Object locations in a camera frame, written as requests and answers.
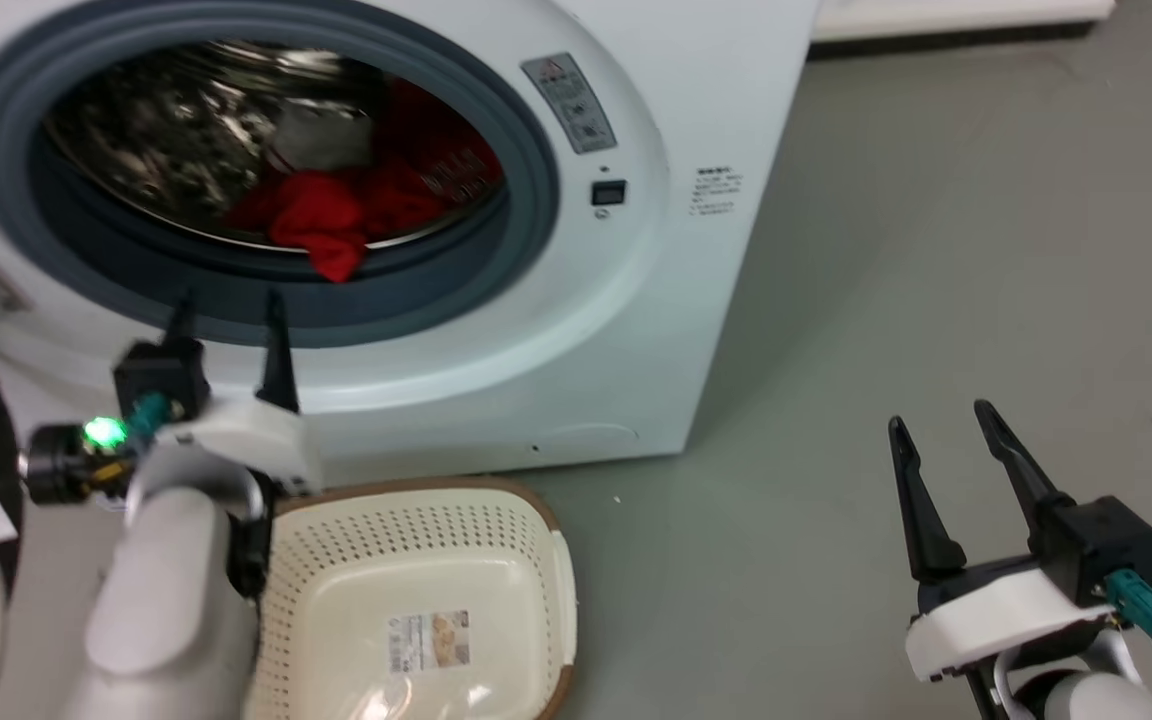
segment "warning label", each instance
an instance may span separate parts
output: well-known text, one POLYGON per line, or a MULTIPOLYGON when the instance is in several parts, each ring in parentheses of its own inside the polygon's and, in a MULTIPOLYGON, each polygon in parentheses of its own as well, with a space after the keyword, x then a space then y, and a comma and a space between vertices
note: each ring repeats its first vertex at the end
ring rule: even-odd
POLYGON ((577 156, 616 146, 616 134, 571 53, 526 60, 522 71, 554 111, 577 156))
POLYGON ((430 612, 389 619, 389 674, 470 664, 470 614, 430 612))
POLYGON ((736 210, 736 195, 745 176, 727 165, 696 169, 696 184, 691 191, 691 215, 721 215, 736 210))

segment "concrete floor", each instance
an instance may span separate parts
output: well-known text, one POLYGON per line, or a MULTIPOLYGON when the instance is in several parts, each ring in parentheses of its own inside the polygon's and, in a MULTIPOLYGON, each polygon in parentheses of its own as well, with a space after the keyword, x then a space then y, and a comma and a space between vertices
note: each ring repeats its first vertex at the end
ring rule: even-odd
MULTIPOLYGON (((579 575, 562 717, 972 717, 905 665, 884 425, 970 559, 1010 555, 973 397, 1061 488, 1152 521, 1152 3, 1086 41, 808 68, 691 450, 525 475, 579 575)), ((63 697, 118 529, 29 521, 0 720, 63 697)))

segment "laundry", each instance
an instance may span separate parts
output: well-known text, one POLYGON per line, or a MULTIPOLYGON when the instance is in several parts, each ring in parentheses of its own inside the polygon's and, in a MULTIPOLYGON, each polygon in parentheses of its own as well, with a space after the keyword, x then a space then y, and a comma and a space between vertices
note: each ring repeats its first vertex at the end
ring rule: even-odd
POLYGON ((434 222, 502 176, 483 136, 408 82, 394 82, 372 138, 371 167, 288 174, 266 164, 262 182, 234 204, 225 223, 264 232, 280 247, 302 247, 319 274, 346 282, 369 243, 434 222))

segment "perforated basket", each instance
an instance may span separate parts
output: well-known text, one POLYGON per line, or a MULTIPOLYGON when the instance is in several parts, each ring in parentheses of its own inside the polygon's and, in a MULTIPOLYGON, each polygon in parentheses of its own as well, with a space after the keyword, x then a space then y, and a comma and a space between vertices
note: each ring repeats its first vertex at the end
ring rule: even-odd
POLYGON ((529 488, 348 488, 275 520, 247 720, 548 719, 575 657, 571 556, 529 488))

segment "black switch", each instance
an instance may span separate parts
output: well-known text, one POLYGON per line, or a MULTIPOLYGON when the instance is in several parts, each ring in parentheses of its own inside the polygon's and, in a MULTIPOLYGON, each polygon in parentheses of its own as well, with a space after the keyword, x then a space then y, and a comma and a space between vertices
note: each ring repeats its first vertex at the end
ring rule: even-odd
POLYGON ((598 181, 594 182, 593 191, 590 192, 591 205, 623 205, 626 204, 624 181, 598 181))

